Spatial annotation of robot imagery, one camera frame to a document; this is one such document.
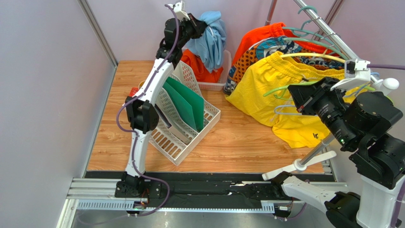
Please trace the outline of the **orange shorts front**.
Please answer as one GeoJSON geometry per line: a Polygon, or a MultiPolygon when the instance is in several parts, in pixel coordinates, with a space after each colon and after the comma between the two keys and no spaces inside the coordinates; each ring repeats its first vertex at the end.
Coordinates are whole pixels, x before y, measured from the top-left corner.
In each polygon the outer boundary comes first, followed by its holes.
{"type": "Polygon", "coordinates": [[[217,83],[223,72],[223,67],[209,72],[201,59],[188,49],[183,51],[181,61],[191,67],[198,82],[217,83]]]}

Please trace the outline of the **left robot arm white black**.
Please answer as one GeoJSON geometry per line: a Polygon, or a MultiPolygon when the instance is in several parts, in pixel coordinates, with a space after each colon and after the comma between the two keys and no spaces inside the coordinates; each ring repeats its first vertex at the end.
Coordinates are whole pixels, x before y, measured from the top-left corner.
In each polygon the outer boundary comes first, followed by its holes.
{"type": "Polygon", "coordinates": [[[116,184],[115,197],[137,198],[146,192],[145,159],[151,133],[159,122],[155,105],[158,94],[179,64],[182,48],[190,39],[200,38],[206,28],[207,24],[191,13],[165,22],[164,38],[157,50],[152,71],[139,91],[127,97],[121,108],[126,110],[130,123],[132,144],[127,167],[116,184]]]}

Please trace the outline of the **green hanger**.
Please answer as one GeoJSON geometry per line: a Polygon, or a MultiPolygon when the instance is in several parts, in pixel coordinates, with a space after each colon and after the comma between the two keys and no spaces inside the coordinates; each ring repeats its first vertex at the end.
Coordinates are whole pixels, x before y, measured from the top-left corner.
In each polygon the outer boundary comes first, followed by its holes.
{"type": "MultiPolygon", "coordinates": [[[[298,84],[294,84],[294,85],[308,86],[308,85],[312,85],[316,82],[317,81],[310,81],[310,82],[298,83],[298,84]]],[[[263,96],[267,97],[269,95],[273,95],[276,99],[292,101],[291,98],[284,98],[284,95],[288,90],[288,86],[289,85],[285,85],[285,86],[281,86],[281,87],[272,89],[270,91],[267,91],[263,96]]],[[[345,95],[344,98],[348,98],[348,97],[352,97],[352,96],[357,97],[360,94],[360,92],[363,91],[364,89],[367,91],[376,91],[376,87],[377,86],[374,85],[374,83],[372,83],[372,82],[363,84],[361,86],[356,87],[354,92],[350,93],[349,95],[345,95]]]]}

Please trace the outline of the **light blue shorts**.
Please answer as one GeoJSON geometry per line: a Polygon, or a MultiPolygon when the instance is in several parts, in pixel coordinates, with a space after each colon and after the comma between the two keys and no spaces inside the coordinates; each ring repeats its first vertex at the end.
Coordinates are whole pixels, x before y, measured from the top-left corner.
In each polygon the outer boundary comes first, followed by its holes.
{"type": "Polygon", "coordinates": [[[191,39],[186,43],[186,47],[200,57],[205,68],[211,73],[223,65],[226,27],[220,11],[206,11],[198,20],[205,22],[207,27],[200,38],[191,39]]]}

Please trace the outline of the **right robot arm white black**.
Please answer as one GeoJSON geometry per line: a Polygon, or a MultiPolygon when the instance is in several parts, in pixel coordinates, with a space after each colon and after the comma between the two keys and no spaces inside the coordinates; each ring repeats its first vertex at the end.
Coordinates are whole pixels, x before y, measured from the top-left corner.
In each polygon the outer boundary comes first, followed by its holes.
{"type": "Polygon", "coordinates": [[[289,85],[299,113],[316,115],[350,152],[363,182],[361,194],[329,191],[282,171],[272,183],[288,197],[324,212],[337,228],[398,228],[405,195],[405,143],[388,131],[403,113],[381,91],[360,93],[351,103],[343,99],[338,79],[325,77],[310,85],[289,85]]]}

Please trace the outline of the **light blue wire hanger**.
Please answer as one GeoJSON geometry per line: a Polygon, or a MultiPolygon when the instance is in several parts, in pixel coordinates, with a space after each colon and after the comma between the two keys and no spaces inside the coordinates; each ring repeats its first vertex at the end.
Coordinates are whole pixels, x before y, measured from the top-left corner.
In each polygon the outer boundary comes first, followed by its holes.
{"type": "Polygon", "coordinates": [[[279,105],[279,106],[276,106],[275,108],[274,108],[274,113],[276,113],[276,114],[280,114],[280,115],[300,115],[296,110],[295,111],[293,111],[292,110],[292,108],[295,108],[295,105],[293,104],[293,99],[292,99],[292,101],[287,101],[287,100],[285,100],[286,101],[286,103],[285,104],[283,104],[283,105],[279,105]]]}

